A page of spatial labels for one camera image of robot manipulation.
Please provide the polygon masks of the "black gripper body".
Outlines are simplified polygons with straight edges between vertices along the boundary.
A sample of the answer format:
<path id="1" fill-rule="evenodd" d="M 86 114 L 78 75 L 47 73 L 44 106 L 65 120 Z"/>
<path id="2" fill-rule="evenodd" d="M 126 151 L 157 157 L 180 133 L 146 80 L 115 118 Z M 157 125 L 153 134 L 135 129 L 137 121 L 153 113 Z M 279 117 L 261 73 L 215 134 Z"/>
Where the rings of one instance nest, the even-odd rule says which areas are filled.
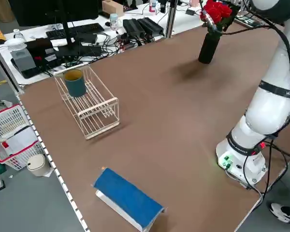
<path id="1" fill-rule="evenodd" d="M 228 5 L 232 10 L 230 17 L 231 21 L 233 21 L 239 12 L 239 1 L 229 1 Z"/>

